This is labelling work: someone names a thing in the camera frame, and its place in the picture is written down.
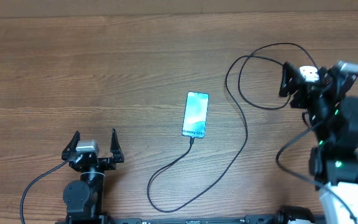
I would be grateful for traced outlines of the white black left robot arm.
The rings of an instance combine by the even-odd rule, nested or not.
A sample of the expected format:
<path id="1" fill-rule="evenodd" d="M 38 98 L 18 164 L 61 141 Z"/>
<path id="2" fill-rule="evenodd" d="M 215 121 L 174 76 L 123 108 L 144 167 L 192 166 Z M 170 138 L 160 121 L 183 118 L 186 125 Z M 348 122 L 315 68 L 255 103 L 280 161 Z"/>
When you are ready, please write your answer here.
<path id="1" fill-rule="evenodd" d="M 77 131 L 62 151 L 62 160 L 80 178 L 67 184 L 63 201 L 67 207 L 66 223 L 113 223 L 112 217 L 103 211 L 105 172 L 115 170 L 124 162 L 124 154 L 118 142 L 117 132 L 111 131 L 110 157 L 99 157 L 96 140 L 81 140 Z"/>

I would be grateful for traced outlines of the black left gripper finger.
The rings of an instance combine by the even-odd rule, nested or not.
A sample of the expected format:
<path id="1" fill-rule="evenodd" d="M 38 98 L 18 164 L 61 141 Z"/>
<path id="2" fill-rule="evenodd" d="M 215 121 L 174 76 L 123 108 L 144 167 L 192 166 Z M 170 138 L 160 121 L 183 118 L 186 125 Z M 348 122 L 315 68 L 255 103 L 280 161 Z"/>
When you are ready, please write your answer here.
<path id="1" fill-rule="evenodd" d="M 112 128 L 112 131 L 111 131 L 110 152 L 113 155 L 113 159 L 114 159 L 115 163 L 123 163 L 124 162 L 124 154 L 123 154 L 121 147 L 119 145 L 119 141 L 117 138 L 117 131 L 114 128 Z"/>
<path id="2" fill-rule="evenodd" d="M 67 159 L 70 158 L 72 152 L 76 151 L 76 146 L 79 141 L 80 141 L 80 132 L 76 131 L 74 136 L 72 137 L 71 141 L 68 143 L 68 145 L 62 151 L 62 160 L 66 161 Z"/>

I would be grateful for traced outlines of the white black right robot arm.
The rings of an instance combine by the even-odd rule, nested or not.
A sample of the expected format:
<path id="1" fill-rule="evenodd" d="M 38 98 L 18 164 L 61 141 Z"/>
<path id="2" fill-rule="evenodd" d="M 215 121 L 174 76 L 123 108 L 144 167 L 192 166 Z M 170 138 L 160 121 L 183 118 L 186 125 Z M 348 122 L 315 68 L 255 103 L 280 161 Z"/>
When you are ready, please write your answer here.
<path id="1" fill-rule="evenodd" d="M 358 223 L 358 97 L 347 96 L 358 78 L 358 65 L 340 61 L 330 68 L 283 65 L 279 95 L 304 109 L 309 128 L 286 143 L 289 147 L 313 131 L 318 145 L 310 152 L 309 179 L 316 187 L 326 223 Z"/>

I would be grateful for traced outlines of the Galaxy smartphone blue screen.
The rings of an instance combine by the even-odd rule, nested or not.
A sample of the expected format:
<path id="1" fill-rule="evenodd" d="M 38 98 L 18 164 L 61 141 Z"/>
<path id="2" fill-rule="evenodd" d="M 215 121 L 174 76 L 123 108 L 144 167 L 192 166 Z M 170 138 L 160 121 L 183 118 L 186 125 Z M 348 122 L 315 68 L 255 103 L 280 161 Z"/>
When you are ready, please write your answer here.
<path id="1" fill-rule="evenodd" d="M 208 114 L 209 95 L 188 92 L 182 125 L 182 135 L 191 138 L 204 138 Z"/>

